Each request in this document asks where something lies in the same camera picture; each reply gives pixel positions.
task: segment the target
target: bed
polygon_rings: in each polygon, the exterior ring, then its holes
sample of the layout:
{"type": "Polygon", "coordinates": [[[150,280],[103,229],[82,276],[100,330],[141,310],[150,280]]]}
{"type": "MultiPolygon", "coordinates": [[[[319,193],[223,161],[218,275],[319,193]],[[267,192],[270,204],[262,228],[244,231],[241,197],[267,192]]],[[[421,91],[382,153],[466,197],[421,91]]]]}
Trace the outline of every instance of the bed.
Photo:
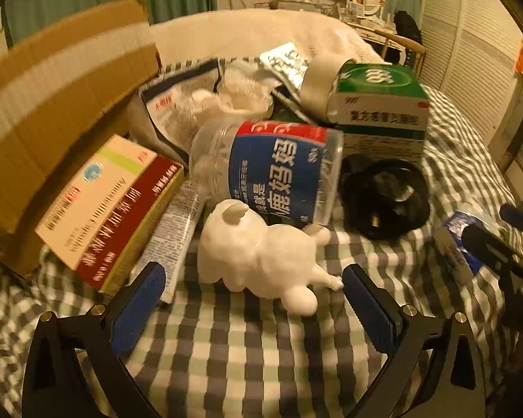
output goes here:
{"type": "MultiPolygon", "coordinates": [[[[152,29],[169,70],[185,67],[191,59],[254,57],[288,41],[307,57],[330,49],[381,62],[354,30],[314,13],[218,11],[152,29]]],[[[331,239],[318,252],[318,261],[334,275],[358,262],[398,304],[412,304],[425,315],[465,312],[483,355],[486,392],[492,395],[517,339],[499,325],[503,296],[498,280],[483,267],[469,286],[460,287],[442,266],[431,231],[466,198],[477,199],[493,216],[513,198],[477,131],[443,93],[425,90],[431,100],[422,163],[431,193],[428,222],[394,245],[373,243],[344,230],[338,201],[329,225],[331,239]]],[[[522,234],[501,225],[506,238],[522,249],[522,234]]],[[[232,294],[220,283],[199,284],[200,230],[173,304],[159,304],[135,350],[124,359],[158,412],[178,417],[335,417],[352,410],[385,358],[372,347],[343,294],[315,288],[316,315],[299,318],[289,316],[279,301],[260,300],[248,291],[232,294]]],[[[46,249],[31,281],[0,266],[0,400],[8,412],[21,415],[23,369],[40,314],[82,314],[103,301],[46,249]]],[[[98,405],[110,413],[85,353],[79,357],[98,405]]],[[[410,403],[419,377],[416,369],[399,412],[410,403]]]]}

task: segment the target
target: silver bolt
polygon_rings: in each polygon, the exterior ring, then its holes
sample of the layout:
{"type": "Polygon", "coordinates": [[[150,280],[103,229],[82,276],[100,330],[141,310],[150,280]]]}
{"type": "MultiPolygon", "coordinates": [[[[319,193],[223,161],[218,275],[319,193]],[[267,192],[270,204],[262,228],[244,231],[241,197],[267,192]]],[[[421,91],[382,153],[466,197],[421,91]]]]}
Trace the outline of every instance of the silver bolt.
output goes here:
{"type": "Polygon", "coordinates": [[[401,308],[401,310],[404,314],[411,317],[416,316],[418,313],[417,309],[413,305],[405,305],[401,308]]]}
{"type": "Polygon", "coordinates": [[[93,305],[91,308],[91,314],[93,316],[100,316],[105,312],[105,306],[104,305],[93,305]]]}
{"type": "Polygon", "coordinates": [[[456,312],[455,320],[464,324],[465,322],[467,322],[467,316],[464,315],[462,312],[456,312]]]}
{"type": "Polygon", "coordinates": [[[40,315],[40,320],[42,322],[48,322],[52,319],[52,313],[50,311],[45,311],[43,314],[40,315]]]}

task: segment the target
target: white plastic toy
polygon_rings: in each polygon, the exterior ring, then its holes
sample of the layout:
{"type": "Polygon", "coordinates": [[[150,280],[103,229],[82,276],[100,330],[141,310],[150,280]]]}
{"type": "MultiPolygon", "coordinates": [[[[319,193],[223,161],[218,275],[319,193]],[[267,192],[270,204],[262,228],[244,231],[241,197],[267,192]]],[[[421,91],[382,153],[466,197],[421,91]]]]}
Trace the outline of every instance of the white plastic toy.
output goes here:
{"type": "Polygon", "coordinates": [[[280,298],[286,310],[302,316],[316,312],[318,302],[308,284],[337,291],[341,278],[316,264],[316,246],[329,230],[310,224],[299,230],[288,224],[267,226],[260,215],[236,199],[220,202],[209,215],[199,239],[199,280],[221,278],[232,292],[245,287],[264,299],[280,298]]]}

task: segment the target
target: checkered cloth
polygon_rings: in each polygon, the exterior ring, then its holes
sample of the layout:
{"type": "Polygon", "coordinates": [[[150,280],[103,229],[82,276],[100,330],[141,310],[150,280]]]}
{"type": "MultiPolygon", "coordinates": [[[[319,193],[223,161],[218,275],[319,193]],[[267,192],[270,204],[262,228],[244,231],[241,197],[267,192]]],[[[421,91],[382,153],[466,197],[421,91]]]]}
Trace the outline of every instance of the checkered cloth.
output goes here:
{"type": "MultiPolygon", "coordinates": [[[[482,268],[469,286],[458,286],[442,267],[431,231],[466,198],[478,199],[493,216],[513,198],[477,131],[444,94],[425,90],[432,115],[423,159],[430,220],[393,245],[373,243],[345,232],[338,202],[329,226],[331,241],[319,251],[318,261],[335,275],[358,262],[398,304],[412,304],[425,315],[465,312],[491,394],[516,343],[516,334],[499,325],[503,297],[497,278],[482,268]]],[[[504,227],[508,240],[523,249],[522,234],[504,227]]],[[[173,305],[159,305],[124,359],[161,416],[304,418],[351,411],[384,356],[372,347],[343,293],[315,288],[317,314],[300,318],[288,315],[279,300],[260,300],[248,290],[229,293],[222,284],[199,284],[198,233],[173,305]]],[[[44,251],[33,281],[16,279],[0,267],[0,399],[14,416],[21,413],[23,369],[39,315],[45,310],[60,317],[82,314],[102,300],[44,251]]],[[[81,360],[98,404],[109,413],[85,353],[81,360]]],[[[414,395],[419,369],[413,377],[399,411],[414,395]]]]}

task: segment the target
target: plastic bottle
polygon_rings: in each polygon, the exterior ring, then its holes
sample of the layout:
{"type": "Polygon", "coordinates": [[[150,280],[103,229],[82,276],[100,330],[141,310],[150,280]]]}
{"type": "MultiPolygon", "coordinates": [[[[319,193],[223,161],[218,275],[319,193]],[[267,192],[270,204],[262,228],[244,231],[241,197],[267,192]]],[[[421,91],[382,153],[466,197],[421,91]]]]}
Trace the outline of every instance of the plastic bottle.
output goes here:
{"type": "Polygon", "coordinates": [[[259,213],[327,225],[343,152],[338,130],[218,118],[196,134],[190,176],[214,204],[240,199],[259,213]]]}

